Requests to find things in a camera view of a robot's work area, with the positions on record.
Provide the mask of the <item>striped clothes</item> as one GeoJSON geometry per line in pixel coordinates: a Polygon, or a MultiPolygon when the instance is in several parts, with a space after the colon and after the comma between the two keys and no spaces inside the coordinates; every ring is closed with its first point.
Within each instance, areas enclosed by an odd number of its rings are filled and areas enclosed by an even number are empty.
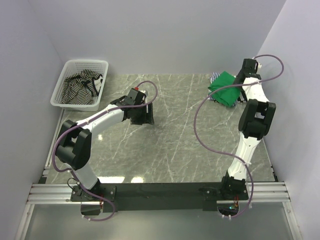
{"type": "Polygon", "coordinates": [[[103,75],[90,69],[66,77],[63,81],[61,104],[91,105],[99,96],[103,75]]]}

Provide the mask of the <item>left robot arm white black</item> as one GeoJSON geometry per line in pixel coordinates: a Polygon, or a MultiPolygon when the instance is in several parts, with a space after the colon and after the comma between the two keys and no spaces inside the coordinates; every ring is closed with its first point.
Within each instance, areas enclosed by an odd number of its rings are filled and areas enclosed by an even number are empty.
{"type": "Polygon", "coordinates": [[[147,103],[147,96],[146,90],[131,88],[128,95],[113,100],[98,113],[62,124],[53,154],[67,166],[88,201],[103,195],[101,182],[89,164],[92,141],[107,128],[125,120],[130,120],[132,125],[153,125],[153,104],[147,103]]]}

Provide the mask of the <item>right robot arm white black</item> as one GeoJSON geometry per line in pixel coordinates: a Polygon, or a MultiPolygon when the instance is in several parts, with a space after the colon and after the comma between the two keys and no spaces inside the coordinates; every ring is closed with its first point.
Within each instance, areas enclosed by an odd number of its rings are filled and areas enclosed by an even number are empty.
{"type": "Polygon", "coordinates": [[[266,97],[258,68],[257,60],[245,58],[234,81],[237,85],[242,84],[247,102],[238,123],[240,135],[235,157],[219,187],[224,200],[248,199],[246,178],[249,165],[275,115],[276,104],[266,97]]]}

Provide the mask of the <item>black white striped folded top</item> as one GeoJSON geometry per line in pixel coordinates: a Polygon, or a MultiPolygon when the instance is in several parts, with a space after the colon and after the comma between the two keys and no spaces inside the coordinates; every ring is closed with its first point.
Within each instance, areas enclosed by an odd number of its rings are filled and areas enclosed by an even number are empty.
{"type": "MultiPolygon", "coordinates": [[[[233,82],[234,85],[238,85],[238,84],[242,84],[244,80],[241,79],[240,76],[236,76],[235,77],[235,80],[233,82]]],[[[238,89],[240,90],[240,94],[236,100],[236,104],[239,104],[239,103],[246,103],[247,102],[247,97],[246,97],[246,94],[243,90],[242,87],[238,87],[238,89]]]]}

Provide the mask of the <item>white plastic laundry basket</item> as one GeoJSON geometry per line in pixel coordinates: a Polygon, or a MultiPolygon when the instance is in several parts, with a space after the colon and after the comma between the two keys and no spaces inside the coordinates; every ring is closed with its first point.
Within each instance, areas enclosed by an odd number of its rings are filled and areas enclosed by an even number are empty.
{"type": "Polygon", "coordinates": [[[98,110],[108,67],[105,60],[67,61],[51,96],[51,105],[70,111],[98,110]]]}

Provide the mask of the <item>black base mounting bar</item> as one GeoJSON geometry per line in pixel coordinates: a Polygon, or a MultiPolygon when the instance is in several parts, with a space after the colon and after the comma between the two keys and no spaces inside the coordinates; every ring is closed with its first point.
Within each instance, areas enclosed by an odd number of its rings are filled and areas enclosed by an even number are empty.
{"type": "Polygon", "coordinates": [[[96,193],[112,202],[116,211],[216,211],[218,201],[246,201],[245,185],[237,190],[220,182],[102,183],[96,193]]]}

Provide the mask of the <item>aluminium rail frame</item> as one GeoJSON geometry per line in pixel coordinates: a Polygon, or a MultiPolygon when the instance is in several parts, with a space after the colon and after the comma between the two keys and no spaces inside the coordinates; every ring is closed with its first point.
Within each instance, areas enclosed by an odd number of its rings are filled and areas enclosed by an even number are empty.
{"type": "MultiPolygon", "coordinates": [[[[80,205],[71,201],[72,190],[67,184],[33,184],[26,200],[27,205],[80,205]]],[[[290,202],[284,182],[256,182],[252,203],[290,202]]]]}

